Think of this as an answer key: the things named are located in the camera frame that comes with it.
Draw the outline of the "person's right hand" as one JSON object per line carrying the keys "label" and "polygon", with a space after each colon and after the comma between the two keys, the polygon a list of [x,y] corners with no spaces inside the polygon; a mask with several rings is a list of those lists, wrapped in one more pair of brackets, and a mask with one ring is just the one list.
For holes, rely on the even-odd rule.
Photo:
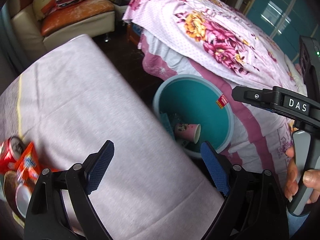
{"label": "person's right hand", "polygon": [[[285,183],[284,194],[285,197],[289,200],[289,202],[291,202],[293,196],[295,196],[298,191],[298,182],[296,181],[298,176],[298,168],[294,160],[295,151],[293,146],[287,149],[286,155],[290,157],[291,160],[287,166],[287,179]],[[320,171],[306,171],[303,176],[303,183],[306,187],[313,189],[313,192],[310,198],[308,199],[307,204],[317,202],[320,191]]]}

